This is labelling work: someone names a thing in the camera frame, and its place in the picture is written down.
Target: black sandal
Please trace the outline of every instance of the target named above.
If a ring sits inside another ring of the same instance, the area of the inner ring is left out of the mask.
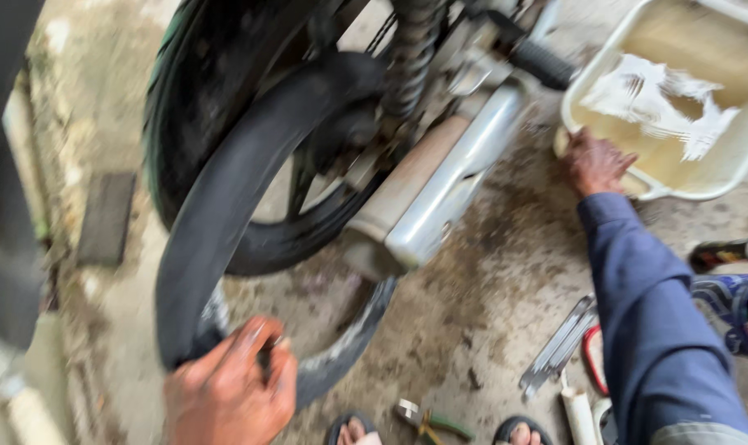
[[[376,431],[376,428],[374,428],[374,423],[369,420],[369,418],[365,414],[359,411],[350,411],[335,418],[335,420],[333,421],[333,426],[331,426],[330,429],[327,430],[327,445],[336,445],[337,443],[339,443],[341,426],[348,424],[349,419],[353,417],[356,417],[363,424],[363,429],[366,431],[366,434]]]
[[[506,419],[502,424],[500,424],[498,430],[495,432],[495,440],[493,440],[492,443],[496,443],[497,441],[508,442],[511,440],[512,431],[514,431],[514,429],[517,428],[517,425],[521,422],[525,422],[527,428],[531,429],[531,432],[538,432],[542,437],[542,445],[553,445],[553,441],[549,438],[544,429],[538,426],[536,420],[526,416],[512,416]]]

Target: coil spring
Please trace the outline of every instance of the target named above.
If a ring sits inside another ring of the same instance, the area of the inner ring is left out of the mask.
[[[388,115],[405,119],[421,99],[439,35],[439,23],[445,14],[445,1],[396,0],[393,3],[399,25],[393,35],[382,104]]]

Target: hand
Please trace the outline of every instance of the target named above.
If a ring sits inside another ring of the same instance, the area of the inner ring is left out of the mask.
[[[283,333],[276,319],[248,320],[209,354],[165,379],[170,443],[266,445],[294,414],[297,359],[289,340],[270,351],[270,376],[256,354]]]
[[[606,139],[596,139],[585,126],[569,133],[566,155],[561,158],[566,180],[579,198],[600,192],[624,193],[621,178],[637,160],[637,154],[623,155]]]

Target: blue shirt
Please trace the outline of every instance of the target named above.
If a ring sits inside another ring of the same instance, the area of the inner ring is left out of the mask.
[[[597,193],[577,211],[619,442],[649,443],[663,427],[696,422],[748,435],[731,356],[692,301],[692,271],[643,227],[624,196]]]

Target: toe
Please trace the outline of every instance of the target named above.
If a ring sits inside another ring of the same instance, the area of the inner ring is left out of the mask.
[[[512,436],[508,440],[511,445],[529,445],[531,441],[531,429],[525,422],[519,422],[517,427],[512,431]]]
[[[339,443],[338,445],[353,445],[354,442],[352,440],[351,435],[349,434],[349,428],[346,427],[346,424],[341,425],[341,429],[339,431]]]
[[[357,417],[349,419],[347,425],[349,426],[349,434],[352,436],[353,441],[357,442],[366,435],[366,427],[363,426],[363,422]]]

